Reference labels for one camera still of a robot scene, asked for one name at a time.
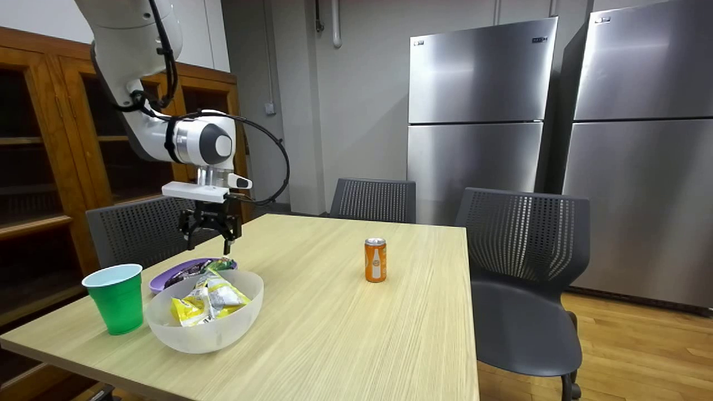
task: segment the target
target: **plastic cup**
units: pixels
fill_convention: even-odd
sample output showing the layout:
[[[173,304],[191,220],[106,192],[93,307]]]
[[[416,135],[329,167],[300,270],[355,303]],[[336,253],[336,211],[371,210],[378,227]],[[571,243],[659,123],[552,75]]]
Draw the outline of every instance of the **plastic cup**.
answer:
[[[143,323],[140,265],[125,263],[83,279],[110,333],[125,333]]]

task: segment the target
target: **wooden floor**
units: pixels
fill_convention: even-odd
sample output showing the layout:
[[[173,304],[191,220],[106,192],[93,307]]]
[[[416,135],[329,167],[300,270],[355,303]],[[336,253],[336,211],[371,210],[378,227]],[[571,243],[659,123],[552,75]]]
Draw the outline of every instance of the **wooden floor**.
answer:
[[[565,293],[579,319],[582,399],[713,399],[713,319]],[[483,401],[559,399],[559,378],[530,378],[478,363]]]

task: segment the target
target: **soda can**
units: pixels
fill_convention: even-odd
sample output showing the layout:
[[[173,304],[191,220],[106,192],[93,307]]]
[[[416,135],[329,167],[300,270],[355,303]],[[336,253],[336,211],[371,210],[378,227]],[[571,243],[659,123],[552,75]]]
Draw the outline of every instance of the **soda can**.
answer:
[[[366,239],[363,243],[366,281],[381,282],[387,276],[386,239]]]

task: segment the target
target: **stainless steel refrigerator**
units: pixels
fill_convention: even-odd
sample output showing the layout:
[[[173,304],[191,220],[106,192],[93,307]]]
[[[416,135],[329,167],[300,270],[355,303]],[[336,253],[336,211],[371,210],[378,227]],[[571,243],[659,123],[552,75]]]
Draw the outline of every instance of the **stainless steel refrigerator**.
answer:
[[[558,18],[409,38],[416,220],[452,224],[464,187],[532,190]]]
[[[590,197],[592,255],[575,285],[711,307],[713,1],[596,11],[582,38],[563,194]]]

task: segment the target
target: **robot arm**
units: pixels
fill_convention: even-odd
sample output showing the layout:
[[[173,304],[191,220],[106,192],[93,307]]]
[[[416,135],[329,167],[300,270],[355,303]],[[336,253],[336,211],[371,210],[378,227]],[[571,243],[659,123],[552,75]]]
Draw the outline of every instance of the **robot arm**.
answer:
[[[165,196],[195,201],[180,215],[184,239],[209,227],[229,240],[239,236],[229,190],[252,182],[233,174],[237,124],[221,112],[193,118],[172,118],[152,107],[140,85],[143,75],[173,67],[180,51],[180,27],[173,4],[165,0],[76,0],[93,30],[93,61],[114,103],[122,109],[132,147],[146,159],[189,163],[199,167],[195,182],[166,182]]]

